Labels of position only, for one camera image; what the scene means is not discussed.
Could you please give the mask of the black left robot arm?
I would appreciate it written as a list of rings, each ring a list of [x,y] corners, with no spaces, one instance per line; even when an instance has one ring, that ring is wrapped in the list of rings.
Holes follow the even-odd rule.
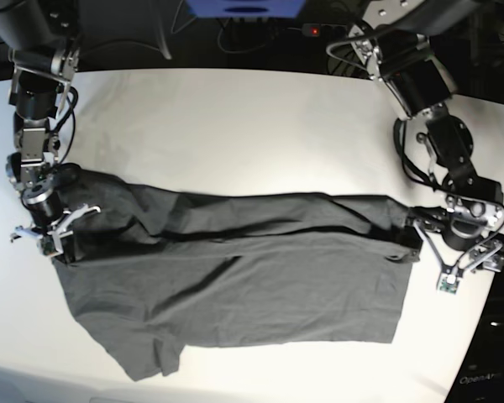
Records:
[[[499,182],[477,173],[472,138],[447,102],[456,85],[430,39],[468,17],[479,1],[366,1],[346,34],[329,43],[336,57],[349,46],[358,67],[386,94],[396,111],[393,138],[402,169],[415,184],[444,194],[439,226],[452,249],[471,251],[491,242],[504,216]]]

